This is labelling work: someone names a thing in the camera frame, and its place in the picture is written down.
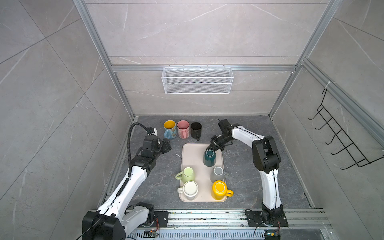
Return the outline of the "dark green mug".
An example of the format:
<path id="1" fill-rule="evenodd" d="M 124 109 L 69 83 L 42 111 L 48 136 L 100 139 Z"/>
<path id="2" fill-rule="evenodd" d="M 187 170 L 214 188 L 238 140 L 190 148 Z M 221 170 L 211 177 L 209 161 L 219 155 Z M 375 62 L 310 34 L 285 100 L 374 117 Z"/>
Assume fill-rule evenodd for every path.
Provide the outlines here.
<path id="1" fill-rule="evenodd" d="M 216 152 L 211 150 L 211 149 L 207 149 L 204 153 L 204 159 L 203 159 L 203 163 L 205 166 L 207 167 L 213 167 L 215 164 L 216 164 Z"/>

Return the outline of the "blue mug yellow inside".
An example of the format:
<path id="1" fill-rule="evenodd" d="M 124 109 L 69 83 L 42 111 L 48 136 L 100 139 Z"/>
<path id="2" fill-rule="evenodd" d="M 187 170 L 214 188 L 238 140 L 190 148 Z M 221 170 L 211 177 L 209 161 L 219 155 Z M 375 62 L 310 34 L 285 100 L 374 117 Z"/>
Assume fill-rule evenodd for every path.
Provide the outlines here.
<path id="1" fill-rule="evenodd" d="M 165 133 L 164 138 L 165 139 L 174 139 L 178 136 L 178 130 L 176 122 L 173 120 L 168 120 L 164 123 Z"/>

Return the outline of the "black mug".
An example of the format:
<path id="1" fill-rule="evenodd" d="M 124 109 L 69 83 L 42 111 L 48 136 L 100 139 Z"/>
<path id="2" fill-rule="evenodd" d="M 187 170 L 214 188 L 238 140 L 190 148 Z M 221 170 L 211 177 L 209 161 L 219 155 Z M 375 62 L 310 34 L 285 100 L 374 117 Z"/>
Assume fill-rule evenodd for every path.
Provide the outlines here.
<path id="1" fill-rule="evenodd" d="M 190 135 L 192 138 L 196 139 L 197 141 L 200 140 L 202 136 L 202 125 L 201 123 L 194 122 L 191 124 L 191 131 Z"/>

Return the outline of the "pink patterned mug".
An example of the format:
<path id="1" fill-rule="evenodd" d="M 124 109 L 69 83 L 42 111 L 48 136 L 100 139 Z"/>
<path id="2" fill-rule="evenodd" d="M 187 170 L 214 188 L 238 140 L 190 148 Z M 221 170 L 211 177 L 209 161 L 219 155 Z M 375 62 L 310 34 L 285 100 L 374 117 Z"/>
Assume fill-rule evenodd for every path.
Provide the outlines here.
<path id="1" fill-rule="evenodd" d="M 186 120 L 181 120 L 177 123 L 178 136 L 181 139 L 187 139 L 190 136 L 190 123 Z"/>

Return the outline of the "grey mug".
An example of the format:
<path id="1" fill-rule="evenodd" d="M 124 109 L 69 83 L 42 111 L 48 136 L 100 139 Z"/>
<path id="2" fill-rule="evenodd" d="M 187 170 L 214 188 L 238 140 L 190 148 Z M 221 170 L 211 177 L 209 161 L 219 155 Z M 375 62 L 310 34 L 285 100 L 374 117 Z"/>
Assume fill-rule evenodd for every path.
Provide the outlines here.
<path id="1" fill-rule="evenodd" d="M 225 173 L 224 169 L 220 166 L 214 167 L 210 173 L 210 180 L 212 183 L 216 181 L 225 181 L 225 177 L 229 175 Z"/>

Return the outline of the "light green mug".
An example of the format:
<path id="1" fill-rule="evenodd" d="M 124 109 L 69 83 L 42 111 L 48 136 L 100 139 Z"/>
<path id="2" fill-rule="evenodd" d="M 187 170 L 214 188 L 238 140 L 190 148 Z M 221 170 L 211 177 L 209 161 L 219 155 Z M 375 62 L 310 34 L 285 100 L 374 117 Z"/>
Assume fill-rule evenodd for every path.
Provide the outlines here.
<path id="1" fill-rule="evenodd" d="M 183 171 L 176 174 L 175 179 L 180 180 L 182 184 L 189 181 L 195 181 L 195 172 L 191 167 L 186 167 Z"/>

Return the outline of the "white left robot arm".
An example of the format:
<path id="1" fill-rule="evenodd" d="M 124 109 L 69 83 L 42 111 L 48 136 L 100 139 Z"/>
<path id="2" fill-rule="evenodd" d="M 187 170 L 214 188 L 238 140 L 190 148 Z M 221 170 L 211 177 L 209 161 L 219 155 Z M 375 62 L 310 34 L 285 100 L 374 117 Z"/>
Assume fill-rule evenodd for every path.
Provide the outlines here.
<path id="1" fill-rule="evenodd" d="M 131 135 L 135 126 L 144 128 L 147 134 L 143 146 L 132 157 Z M 138 203 L 129 210 L 129 203 L 156 166 L 156 160 L 171 149 L 170 141 L 160 139 L 157 129 L 147 128 L 141 123 L 133 123 L 127 138 L 129 163 L 127 173 L 114 192 L 95 212 L 86 213 L 79 238 L 81 240 L 125 240 L 140 225 L 151 226 L 155 220 L 154 206 Z"/>

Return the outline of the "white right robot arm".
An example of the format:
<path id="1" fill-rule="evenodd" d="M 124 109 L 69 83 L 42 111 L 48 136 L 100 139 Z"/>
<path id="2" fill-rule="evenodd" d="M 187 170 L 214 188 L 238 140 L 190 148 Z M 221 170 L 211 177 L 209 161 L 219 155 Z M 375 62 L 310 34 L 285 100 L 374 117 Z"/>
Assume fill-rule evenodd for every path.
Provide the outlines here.
<path id="1" fill-rule="evenodd" d="M 219 120 L 218 123 L 222 134 L 214 135 L 208 150 L 225 149 L 228 143 L 239 140 L 252 148 L 253 163 L 260 172 L 263 187 L 262 220 L 265 225 L 271 226 L 277 223 L 284 215 L 279 186 L 278 169 L 281 156 L 276 142 L 272 136 L 261 136 L 253 133 L 239 124 L 230 124 L 228 120 Z"/>

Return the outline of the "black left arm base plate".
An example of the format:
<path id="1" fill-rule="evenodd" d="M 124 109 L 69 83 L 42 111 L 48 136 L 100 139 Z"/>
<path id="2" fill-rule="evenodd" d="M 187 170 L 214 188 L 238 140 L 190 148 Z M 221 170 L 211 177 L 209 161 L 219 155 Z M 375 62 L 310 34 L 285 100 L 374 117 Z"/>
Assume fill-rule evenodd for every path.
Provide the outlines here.
<path id="1" fill-rule="evenodd" d="M 169 221 L 168 211 L 155 211 L 153 215 L 150 215 L 149 221 L 142 224 L 145 228 L 166 228 Z"/>

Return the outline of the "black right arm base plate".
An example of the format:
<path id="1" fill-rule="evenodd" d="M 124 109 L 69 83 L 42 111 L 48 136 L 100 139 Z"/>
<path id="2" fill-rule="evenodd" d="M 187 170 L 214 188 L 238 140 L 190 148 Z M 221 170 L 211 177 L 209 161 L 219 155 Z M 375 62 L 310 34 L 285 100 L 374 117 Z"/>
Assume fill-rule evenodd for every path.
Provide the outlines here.
<path id="1" fill-rule="evenodd" d="M 246 220 L 249 227 L 288 227 L 288 220 L 283 213 L 277 217 L 270 217 L 264 211 L 252 211 L 246 209 L 244 211 L 246 215 Z"/>

